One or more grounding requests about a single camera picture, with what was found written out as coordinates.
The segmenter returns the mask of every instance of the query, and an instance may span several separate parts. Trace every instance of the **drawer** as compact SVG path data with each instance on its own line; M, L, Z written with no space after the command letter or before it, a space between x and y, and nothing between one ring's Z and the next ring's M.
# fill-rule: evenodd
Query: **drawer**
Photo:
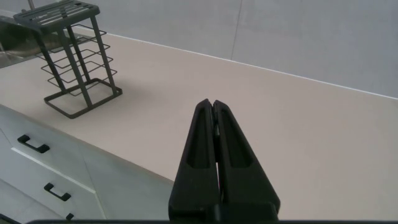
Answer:
M82 184L93 187L82 153L75 141L3 106L0 106L0 129L13 147ZM28 139L26 144L32 147L45 144L49 150L44 153L35 151L18 141L22 136L28 137L24 139Z
M14 147L1 152L0 178L62 217L105 218L93 189Z

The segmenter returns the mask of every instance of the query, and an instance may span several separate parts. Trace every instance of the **kitchen counter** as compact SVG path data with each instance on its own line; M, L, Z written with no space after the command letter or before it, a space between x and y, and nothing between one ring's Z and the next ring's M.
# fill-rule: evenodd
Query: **kitchen counter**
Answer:
M46 62L35 58L0 69L0 104L173 180L195 105L220 100L278 193L280 219L398 218L397 100L113 35L103 39L111 45L120 97L68 119L44 103L58 88L40 69Z

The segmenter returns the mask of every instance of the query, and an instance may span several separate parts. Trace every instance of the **white wall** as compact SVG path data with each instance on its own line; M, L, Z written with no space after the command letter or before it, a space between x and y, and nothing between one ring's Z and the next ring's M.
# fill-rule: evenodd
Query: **white wall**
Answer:
M398 1L243 0L232 60L398 97Z
M112 34L398 98L396 0L83 1Z

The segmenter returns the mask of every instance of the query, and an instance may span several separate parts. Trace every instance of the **black metal rack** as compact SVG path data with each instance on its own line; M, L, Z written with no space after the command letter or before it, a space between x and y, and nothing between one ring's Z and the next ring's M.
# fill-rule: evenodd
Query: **black metal rack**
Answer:
M84 29L91 29L91 30L93 30L92 27L84 26L84 25L81 25L81 24L75 24L75 25L73 25L73 26L71 26L71 27L83 27ZM104 35L107 34L107 32L102 31L102 30L100 30L99 32L100 32L101 36L104 36ZM91 38L80 37L80 38L77 38L77 39L76 39L76 41L79 41L79 40L80 40L80 44L83 44L83 43L86 43L86 42L94 42L94 43L97 44L97 41L95 41L95 37L91 37ZM111 46L108 45L108 44L103 44L103 45L104 45L104 49L105 49L105 50L108 50L109 48L111 48ZM51 53L53 53L53 54L59 53L59 52L61 52L61 51L63 51L63 48L61 48L61 49L49 50L49 52L51 52ZM95 61L93 61L93 60L89 60L90 57L92 57L92 56L94 56L94 55L101 55L101 52L100 52L99 50L94 51L94 50L91 50L91 49L86 48L86 49L81 50L80 52L83 53L83 52L86 52L86 51L87 51L87 52L91 52L91 53L90 53L89 55L83 57L83 60L85 60L85 64L93 63L93 64L96 65L96 67L94 67L94 68L92 68L91 70L88 70L88 71L87 71L89 74L90 74L91 72L94 72L95 70L101 68L101 67L103 67L103 68L105 67L104 63L99 64L99 63L97 63L97 62L95 62ZM37 54L36 57L41 58L42 60L45 60L45 61L46 61L46 59L45 59L41 54ZM108 59L108 63L110 63L110 62L112 62L112 61L114 60L112 57L109 57L109 56L106 56L106 58ZM72 78L72 79L66 79L66 78L63 76L64 74L66 74L66 73L68 73L69 71L72 70L70 63L68 63L68 64L66 64L66 65L59 65L60 62L62 62L62 61L64 61L64 60L68 60L68 56L62 57L62 58L60 58L60 59L54 61L53 63L54 63L54 65L55 65L57 68L59 68L59 69L67 69L67 68L68 68L67 70L64 70L63 72L58 73L58 74L60 75L60 78L61 78L62 82L67 83L67 84L74 83L74 82L76 82L76 77L75 77L75 78ZM76 64L78 65L78 67L81 66L79 60L77 60L77 61L75 61L75 62L76 62ZM41 67L41 69L42 69L43 71L45 71L45 72L51 74L51 78L49 78L47 81L48 81L50 84L52 84L52 85L54 85L54 86L56 86L56 87L59 87L58 84L57 84L57 82L56 82L56 80L55 80L55 77L53 76L53 73L52 73L51 70L49 69L49 65L48 65L48 64L47 64L47 65L44 65L43 67ZM118 71L116 71L116 70L114 70L114 69L112 69L112 68L111 68L111 71L112 71L112 76L115 75L115 74L117 74L117 72L118 72ZM87 86L86 88L87 88L87 90L89 90L90 88L93 88L93 87L96 86L97 84L100 84L100 83L99 83L99 82L94 83L93 85ZM76 92L76 93L75 93L74 91L69 92L69 94L71 94L72 96L78 96L78 95L80 95L81 93L82 93L81 91L78 91L78 92Z
M44 98L45 103L70 119L77 118L78 116L85 114L98 106L101 106L102 104L108 102L109 100L112 100L115 97L118 97L119 95L121 95L123 93L122 89L116 87L116 85L114 84L113 75L116 74L116 71L112 70L109 66L109 60L108 60L109 57L106 56L106 52L105 52L106 49L104 48L105 45L102 41L101 32L98 28L98 24L95 19L95 15L97 15L99 13L100 13L100 9L98 8L98 6L95 6L92 4L87 4L84 2L79 2L79 1L66 0L66 1L62 1L62 2L49 4L49 5L46 5L43 7L38 7L31 11L22 12L22 13L16 14L14 16L15 20L18 23L22 24L23 26L26 26L27 28L32 29L32 32L33 32L34 37L41 49L44 59L48 63L47 66L49 67L51 74L53 75L53 78L49 79L48 81L50 83L52 83L51 81L55 79L55 81L57 83L56 85L61 89L60 92L52 94L48 97L45 97ZM80 22L84 19L88 19L88 18L90 18L91 23L93 25L92 29L94 30L95 37L87 39L87 41L97 42L98 47L99 47L99 52L92 52L92 55L95 55L95 54L101 55L102 60L103 60L103 65L95 63L95 62L93 62L93 63L97 64L97 67L95 69L98 69L100 67L105 68L107 76L108 76L106 79L108 79L109 82L106 82L105 80L102 80L99 78L91 78L90 77L89 73L95 69L90 70L90 71L87 70L86 63L84 61L84 59L87 57L83 58L81 51L79 49L79 46L78 46L78 42L77 42L75 35L72 31L73 24ZM68 39L64 34L63 30L65 28L68 32L70 42L72 43L72 46L75 49L75 52L76 52L75 54L72 53L72 51L70 49L71 46L68 43ZM71 66L71 69L69 69L69 70L73 70L73 72L76 76L76 78L74 80L76 80L78 82L78 84L75 86L72 86L70 88L65 88L64 82L71 83L74 80L69 80L69 81L63 80L61 78L61 74L64 74L64 73L59 74L57 71L57 67L58 68L66 68L69 65L67 65L66 67L60 67L59 65L54 63L51 59L51 56L50 56L48 50L46 49L45 44L43 43L42 38L41 38L41 36L43 34L48 34L51 32L56 32L58 34L60 41L63 45L63 49L67 55L67 59L69 60L69 63ZM77 61L75 61L74 55L76 55L78 57L78 62L80 63L79 66L81 66L81 69L83 70L83 74L81 74L79 71ZM92 103L87 90L89 88L92 88L93 85L96 85L99 83L102 83L102 84L110 87L112 89L113 94L109 97L106 97L106 98L96 102L96 103ZM78 89L80 89L79 93L72 93L73 91L78 90ZM66 94L71 94L73 96L83 94L83 97L86 101L87 107L80 111L77 111L76 113L69 114L50 102L60 96L66 95Z

